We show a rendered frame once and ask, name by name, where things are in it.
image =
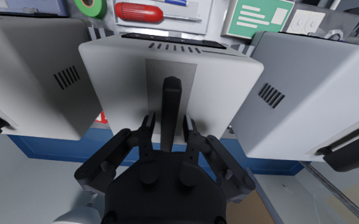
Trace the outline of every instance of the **white wall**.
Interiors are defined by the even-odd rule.
[[[327,163],[312,162],[311,165],[340,191],[344,191],[359,183],[359,168],[346,173],[339,173],[335,172]],[[316,186],[323,186],[305,169],[301,170],[295,177],[312,195]],[[316,201],[319,202],[319,206],[328,211],[338,224],[346,224],[346,221],[326,202],[326,200],[332,196],[333,194],[327,190],[321,188],[316,189],[315,197]]]
[[[50,224],[60,215],[85,206],[90,196],[74,179],[81,163],[27,158],[0,136],[0,223]],[[126,168],[119,167],[117,174]],[[103,215],[104,198],[95,208]]]
[[[255,177],[285,224],[319,224],[313,196],[294,176],[255,175]],[[319,204],[318,213],[321,224],[335,223]]]

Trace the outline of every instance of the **green box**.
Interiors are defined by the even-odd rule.
[[[232,0],[221,36],[252,39],[258,31],[280,32],[293,6],[284,0]]]

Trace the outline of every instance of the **green sign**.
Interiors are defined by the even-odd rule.
[[[258,31],[280,32],[293,6],[282,0],[237,0],[228,34],[252,38]]]

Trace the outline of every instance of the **ventilation grille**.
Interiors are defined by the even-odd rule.
[[[154,48],[154,46],[156,46],[155,43],[151,43],[148,48]],[[173,49],[174,51],[178,50],[178,51],[182,51],[182,52],[190,52],[190,53],[195,53],[197,52],[198,54],[201,54],[201,51],[199,50],[199,48],[191,48],[191,47],[183,47],[183,46],[179,46],[177,47],[176,44],[158,44],[156,49],[161,49],[161,50],[168,50],[168,49]]]
[[[269,83],[266,83],[264,88],[259,92],[259,96],[275,109],[284,99],[285,95],[273,88]]]
[[[53,76],[55,77],[61,89],[66,89],[67,87],[80,80],[80,76],[78,75],[75,66],[66,68],[57,74],[54,74]]]

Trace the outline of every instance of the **vent slot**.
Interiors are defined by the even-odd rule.
[[[80,80],[80,76],[78,75],[77,70],[74,66],[66,68],[58,72],[57,74],[54,74],[53,77],[55,77],[56,82],[59,84],[62,90],[68,88],[69,86]]]
[[[285,95],[266,83],[258,94],[268,105],[275,109],[284,99]]]

